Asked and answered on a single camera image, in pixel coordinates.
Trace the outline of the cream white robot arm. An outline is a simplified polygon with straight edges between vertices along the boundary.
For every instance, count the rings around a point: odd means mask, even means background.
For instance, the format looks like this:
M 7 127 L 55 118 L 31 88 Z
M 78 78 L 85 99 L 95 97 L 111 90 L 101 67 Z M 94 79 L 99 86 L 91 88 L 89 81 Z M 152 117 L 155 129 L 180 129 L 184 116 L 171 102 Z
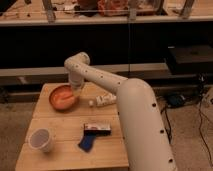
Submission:
M 88 80 L 116 96 L 130 171 L 178 171 L 155 93 L 147 82 L 94 68 L 85 52 L 67 58 L 64 67 L 75 95 Z

